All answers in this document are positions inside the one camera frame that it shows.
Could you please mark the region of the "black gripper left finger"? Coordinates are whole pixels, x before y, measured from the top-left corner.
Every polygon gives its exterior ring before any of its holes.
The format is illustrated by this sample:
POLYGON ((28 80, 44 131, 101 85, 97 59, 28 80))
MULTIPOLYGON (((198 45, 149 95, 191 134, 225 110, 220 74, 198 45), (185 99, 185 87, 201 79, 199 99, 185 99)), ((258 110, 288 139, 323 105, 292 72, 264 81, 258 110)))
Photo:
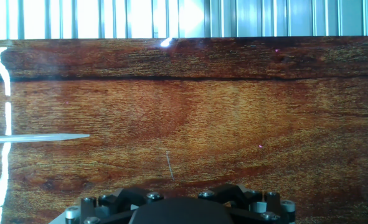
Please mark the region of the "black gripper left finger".
POLYGON ((130 187, 118 189, 112 194, 99 197, 84 197, 79 205, 65 209, 65 224, 125 222, 123 215, 131 212, 132 206, 140 206, 164 199, 159 192, 130 187))

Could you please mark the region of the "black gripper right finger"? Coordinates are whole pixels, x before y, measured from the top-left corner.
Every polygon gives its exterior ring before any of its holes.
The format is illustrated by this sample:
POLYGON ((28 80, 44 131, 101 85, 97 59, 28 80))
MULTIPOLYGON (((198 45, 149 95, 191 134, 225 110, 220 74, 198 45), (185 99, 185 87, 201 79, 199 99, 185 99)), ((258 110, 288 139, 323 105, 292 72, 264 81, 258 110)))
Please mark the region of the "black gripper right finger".
POLYGON ((296 223, 296 204, 283 200, 278 192, 222 184, 199 192, 197 198, 223 206, 233 223, 296 223))

